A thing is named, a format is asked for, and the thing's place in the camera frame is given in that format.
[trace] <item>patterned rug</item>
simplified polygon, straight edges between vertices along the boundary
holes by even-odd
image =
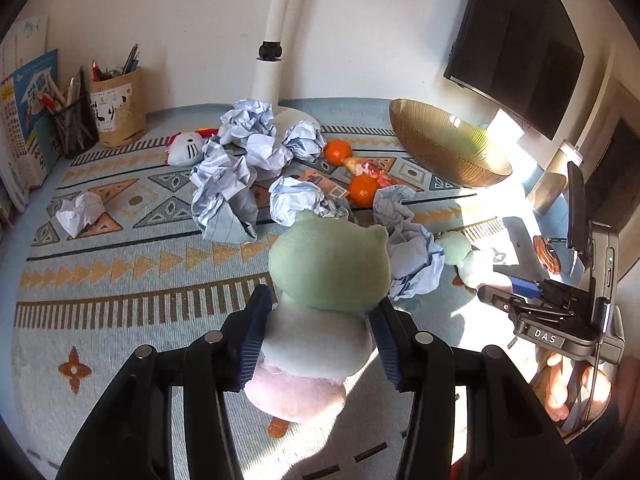
[[[180,127],[198,126],[203,124],[185,118]],[[414,187],[417,193],[410,206],[415,221],[432,232],[468,226],[465,233],[474,243],[497,237],[502,241],[488,244],[506,257],[508,250],[503,247],[510,247],[512,240],[486,196],[460,189],[420,167],[393,131],[353,126],[322,130],[328,140],[347,140],[356,155],[370,158]],[[269,216],[270,182],[254,185],[260,207],[256,243],[205,242],[191,219],[190,171],[164,165],[167,141],[161,128],[151,128],[126,148],[96,147],[78,157],[33,240],[15,311],[14,388],[28,434],[28,453],[46,478],[55,476],[82,422],[137,346],[152,344],[164,351],[188,345],[219,328],[229,312],[244,308],[256,285],[272,286],[268,251],[284,228]],[[285,174],[296,176],[309,167],[336,182],[350,181],[344,168],[322,158],[315,164],[295,160]],[[70,239],[55,213],[64,199],[86,190],[101,196],[106,213]],[[367,222],[371,211],[356,215]],[[465,288],[452,285],[454,277],[447,267],[438,290],[401,306],[413,313],[419,326],[452,345],[464,344],[466,336],[468,348],[481,349],[488,343],[506,348],[512,339],[506,317],[480,304]],[[461,314],[464,309],[468,315]],[[474,316],[489,321],[492,333],[467,335],[465,323]],[[525,342],[518,348],[519,365],[530,364],[530,348]],[[411,395],[393,391],[375,358],[350,379],[348,391],[346,408],[333,427],[292,424],[280,440],[267,436],[270,418],[244,394],[227,396],[245,478],[329,474],[332,479],[391,478],[404,443]],[[181,390],[175,388],[175,477],[186,479],[181,409]],[[456,419],[459,432],[466,426],[461,417]],[[463,437],[460,433],[457,441],[463,442]]]

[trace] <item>pink plush toy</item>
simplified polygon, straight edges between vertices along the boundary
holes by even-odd
[[[318,218],[309,211],[269,254],[280,303],[269,314],[262,353],[244,391],[289,422],[335,418],[346,400],[344,380],[368,361],[366,311],[388,293],[386,229]]]

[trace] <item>television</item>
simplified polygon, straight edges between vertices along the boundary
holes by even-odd
[[[583,59],[561,0],[469,0],[444,77],[552,139]]]

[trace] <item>orange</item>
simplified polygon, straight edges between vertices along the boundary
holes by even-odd
[[[324,147],[324,158],[332,166],[341,166],[343,160],[351,155],[353,155],[351,146],[344,140],[330,140]]]
[[[373,199],[379,188],[378,181],[369,175],[354,176],[349,184],[349,200],[357,207],[373,207]]]

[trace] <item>pen holder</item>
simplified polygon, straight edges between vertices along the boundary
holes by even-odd
[[[145,134],[142,69],[106,81],[90,81],[91,108],[100,144],[120,148]]]
[[[53,120],[66,158],[76,158],[98,142],[98,130],[86,92],[80,94],[77,101],[54,113]]]

